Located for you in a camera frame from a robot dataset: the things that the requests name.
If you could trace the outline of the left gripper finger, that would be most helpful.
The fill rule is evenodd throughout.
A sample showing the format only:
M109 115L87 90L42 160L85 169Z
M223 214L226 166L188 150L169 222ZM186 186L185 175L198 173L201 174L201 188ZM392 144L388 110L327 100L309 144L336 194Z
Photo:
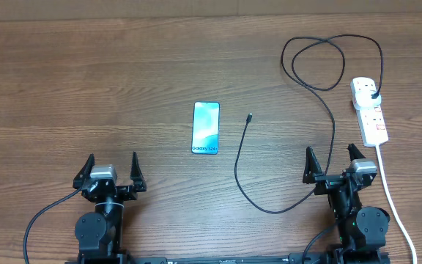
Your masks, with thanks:
M79 189L82 187L84 182L90 178L90 173L92 171L93 166L95 165L95 157L94 154L91 153L86 160L86 163L81 168L79 173L73 179L73 188Z
M141 168L138 163L138 155L136 152L133 152L133 156L132 156L130 179L133 181L133 188L135 192L147 191L147 183L141 172Z

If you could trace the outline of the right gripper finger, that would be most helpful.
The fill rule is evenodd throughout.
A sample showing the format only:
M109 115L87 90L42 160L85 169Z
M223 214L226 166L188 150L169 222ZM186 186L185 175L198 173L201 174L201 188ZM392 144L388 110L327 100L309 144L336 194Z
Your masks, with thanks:
M365 158L365 156L361 153L361 151L359 151L359 149L355 146L355 144L349 144L347 149L349 152L350 161Z
M312 147L306 148L306 165L303 173L303 183L313 184L324 177L321 166L314 154Z

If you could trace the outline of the blue Galaxy smartphone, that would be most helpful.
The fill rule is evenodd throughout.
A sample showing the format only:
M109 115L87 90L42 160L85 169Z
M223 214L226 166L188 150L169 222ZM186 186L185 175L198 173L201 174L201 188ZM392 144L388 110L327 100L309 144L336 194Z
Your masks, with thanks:
M219 102L197 101L193 106L191 152L216 155L219 145Z

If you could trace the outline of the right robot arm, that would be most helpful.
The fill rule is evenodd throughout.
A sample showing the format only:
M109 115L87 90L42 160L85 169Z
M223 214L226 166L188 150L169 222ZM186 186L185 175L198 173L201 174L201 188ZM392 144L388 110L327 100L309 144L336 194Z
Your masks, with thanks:
M314 184L315 195L325 195L335 223L314 240L337 229L340 243L327 247L313 263L388 263L380 249L386 244L390 216L382 208L364 207L358 192L369 187L377 176L374 161L366 158L354 144L348 145L350 165L339 175L325 174L311 147L306 148L303 182Z

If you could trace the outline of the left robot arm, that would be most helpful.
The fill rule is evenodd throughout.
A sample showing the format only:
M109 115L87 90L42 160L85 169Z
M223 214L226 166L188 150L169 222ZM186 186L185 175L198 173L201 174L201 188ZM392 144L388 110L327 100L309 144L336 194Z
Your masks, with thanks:
M147 183L138 164L137 153L131 161L130 185L118 186L114 165L97 165L91 154L73 179L73 188L95 205L75 224L78 240L78 263L133 263L128 250L122 248L124 203L136 200Z

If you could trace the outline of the white charger adapter plug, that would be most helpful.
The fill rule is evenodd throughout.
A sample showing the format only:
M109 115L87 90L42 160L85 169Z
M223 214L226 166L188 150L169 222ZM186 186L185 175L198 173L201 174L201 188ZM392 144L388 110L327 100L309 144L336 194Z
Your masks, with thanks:
M356 110L370 109L381 104L382 96L376 92L355 90L352 96L352 102Z

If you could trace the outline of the white power strip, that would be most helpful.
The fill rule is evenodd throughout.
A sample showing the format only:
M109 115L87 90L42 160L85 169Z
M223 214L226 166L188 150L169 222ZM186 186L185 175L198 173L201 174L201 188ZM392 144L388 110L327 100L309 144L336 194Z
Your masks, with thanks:
M375 82L367 77L352 79L350 87L352 96L355 90L377 92ZM388 132L380 105L370 109L355 109L363 145L366 147L380 146L388 141Z

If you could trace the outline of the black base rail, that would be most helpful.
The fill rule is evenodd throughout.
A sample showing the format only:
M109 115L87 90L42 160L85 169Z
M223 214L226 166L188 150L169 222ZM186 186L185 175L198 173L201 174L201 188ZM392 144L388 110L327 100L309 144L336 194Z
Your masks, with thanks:
M124 257L107 260L82 260L80 257L77 260L68 260L66 264L74 263L135 263L135 264L298 264L302 263L303 253L291 253L287 256L259 256L259 257L197 257L197 258L179 258L167 259L165 257L137 257L128 260ZM355 260L354 257L345 255L344 263L390 263L388 254L380 255L380 260ZM324 253L308 253L304 263L337 263L335 260L330 259Z

